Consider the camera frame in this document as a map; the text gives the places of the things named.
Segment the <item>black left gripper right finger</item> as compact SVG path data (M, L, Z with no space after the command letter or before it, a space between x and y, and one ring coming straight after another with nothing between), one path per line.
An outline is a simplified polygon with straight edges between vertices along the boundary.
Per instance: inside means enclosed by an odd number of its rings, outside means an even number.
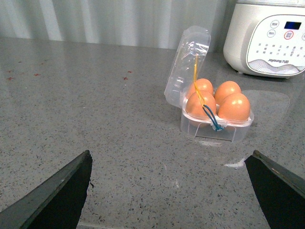
M272 229L305 227L305 180L255 150L245 160L262 212Z

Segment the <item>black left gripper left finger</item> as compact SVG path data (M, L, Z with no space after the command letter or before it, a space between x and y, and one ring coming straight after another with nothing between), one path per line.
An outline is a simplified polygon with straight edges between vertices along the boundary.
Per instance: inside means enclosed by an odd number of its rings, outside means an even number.
M2 229L75 229L91 181L92 156L82 152L0 213Z

